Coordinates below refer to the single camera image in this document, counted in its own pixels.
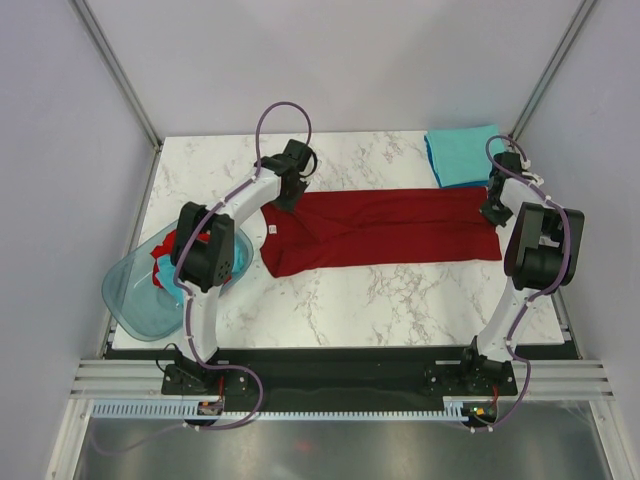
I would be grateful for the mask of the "red t-shirt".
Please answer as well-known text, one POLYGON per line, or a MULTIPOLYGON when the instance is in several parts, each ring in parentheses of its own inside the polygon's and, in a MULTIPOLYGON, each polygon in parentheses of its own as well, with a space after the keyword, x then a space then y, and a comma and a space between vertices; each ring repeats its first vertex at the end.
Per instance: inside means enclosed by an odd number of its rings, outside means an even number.
POLYGON ((306 193, 291 212, 268 204, 261 257, 269 273, 384 264, 499 261, 482 187, 306 193))

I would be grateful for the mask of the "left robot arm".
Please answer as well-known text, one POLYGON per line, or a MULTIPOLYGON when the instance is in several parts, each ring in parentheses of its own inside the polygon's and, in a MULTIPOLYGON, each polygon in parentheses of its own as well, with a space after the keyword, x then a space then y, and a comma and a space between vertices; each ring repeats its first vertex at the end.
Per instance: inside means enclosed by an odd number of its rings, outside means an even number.
POLYGON ((171 262, 174 284, 183 297, 181 350, 192 361, 184 379, 196 392, 211 392, 219 382, 220 371, 208 360, 219 349, 217 307, 232 273, 238 228, 267 204, 293 210, 317 165, 314 150, 291 139, 283 152, 258 158, 255 169, 212 205, 188 202, 182 207, 171 262))

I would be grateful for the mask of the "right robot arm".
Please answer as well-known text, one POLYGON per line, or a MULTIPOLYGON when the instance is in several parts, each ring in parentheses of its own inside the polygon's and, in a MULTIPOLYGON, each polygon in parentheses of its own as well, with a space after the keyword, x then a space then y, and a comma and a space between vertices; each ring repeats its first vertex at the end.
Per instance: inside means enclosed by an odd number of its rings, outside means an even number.
POLYGON ((519 154, 502 152, 490 160, 481 213, 494 225, 515 219, 503 262, 507 283, 488 324, 463 349, 460 361, 426 369, 426 386, 434 395, 515 395, 513 364, 525 361, 516 348, 535 302, 568 285, 577 268, 585 214, 545 195, 519 154))

